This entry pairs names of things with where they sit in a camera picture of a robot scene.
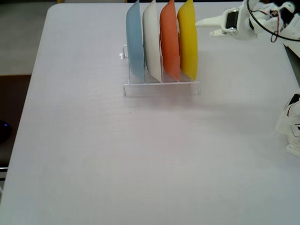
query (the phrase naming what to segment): dish rack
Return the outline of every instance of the dish rack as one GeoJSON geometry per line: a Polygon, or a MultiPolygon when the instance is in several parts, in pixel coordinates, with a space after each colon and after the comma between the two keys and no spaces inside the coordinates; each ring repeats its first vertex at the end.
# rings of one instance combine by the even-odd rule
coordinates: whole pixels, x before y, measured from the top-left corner
{"type": "MultiPolygon", "coordinates": [[[[127,45],[123,46],[122,53],[120,53],[120,57],[122,60],[127,59],[128,56],[126,54],[127,45]]],[[[166,95],[168,93],[168,90],[170,90],[170,94],[173,94],[174,91],[176,91],[177,95],[199,95],[201,91],[200,81],[191,81],[190,78],[187,76],[184,76],[184,74],[181,73],[180,75],[180,81],[176,81],[169,76],[166,75],[165,72],[163,72],[163,63],[162,63],[162,57],[161,57],[161,68],[162,68],[162,74],[163,74],[163,80],[162,82],[158,82],[154,78],[151,78],[150,75],[146,75],[146,81],[141,82],[136,78],[130,71],[129,66],[129,60],[128,60],[128,83],[124,84],[123,86],[123,95],[128,95],[128,88],[137,88],[139,89],[139,96],[141,95],[141,92],[143,93],[146,88],[153,87],[152,90],[148,90],[144,92],[144,96],[152,96],[154,95],[166,95]]]]}

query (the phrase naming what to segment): table surface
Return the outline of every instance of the table surface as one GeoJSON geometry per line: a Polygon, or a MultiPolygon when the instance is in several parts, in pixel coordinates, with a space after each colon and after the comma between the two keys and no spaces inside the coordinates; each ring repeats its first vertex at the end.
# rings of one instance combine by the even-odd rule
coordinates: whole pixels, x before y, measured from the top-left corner
{"type": "Polygon", "coordinates": [[[0,224],[298,225],[300,159],[274,130],[298,89],[284,47],[202,29],[201,95],[124,97],[130,6],[48,11],[0,224]]]}

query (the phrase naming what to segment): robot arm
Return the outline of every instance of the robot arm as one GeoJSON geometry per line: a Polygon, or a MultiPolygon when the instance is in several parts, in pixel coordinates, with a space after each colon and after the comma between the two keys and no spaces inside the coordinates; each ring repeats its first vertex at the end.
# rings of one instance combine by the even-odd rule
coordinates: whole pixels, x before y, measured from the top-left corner
{"type": "Polygon", "coordinates": [[[292,22],[295,23],[299,15],[295,15],[292,21],[289,19],[285,21],[281,16],[282,13],[288,13],[293,17],[295,11],[293,3],[286,2],[280,7],[274,3],[270,3],[257,8],[258,2],[259,0],[244,0],[242,5],[238,8],[230,8],[225,10],[220,16],[198,21],[196,27],[219,28],[211,32],[211,36],[231,36],[239,40],[250,40],[257,38],[257,34],[264,31],[260,26],[262,25],[267,30],[277,33],[278,35],[287,29],[285,34],[296,33],[294,38],[300,38],[300,30],[295,32],[295,29],[292,28],[292,31],[287,32],[289,30],[289,24],[292,22]]]}

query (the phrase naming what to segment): red wire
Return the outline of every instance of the red wire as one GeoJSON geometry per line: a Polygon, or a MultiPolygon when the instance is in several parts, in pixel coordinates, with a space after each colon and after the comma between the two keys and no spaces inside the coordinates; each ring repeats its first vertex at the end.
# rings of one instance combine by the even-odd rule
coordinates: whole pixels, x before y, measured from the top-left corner
{"type": "MultiPolygon", "coordinates": [[[[275,32],[277,35],[279,35],[279,32],[280,32],[280,12],[277,11],[277,31],[275,32]]],[[[272,43],[275,43],[278,39],[278,36],[276,36],[276,38],[273,40],[273,36],[271,36],[271,42],[272,43]]]]}

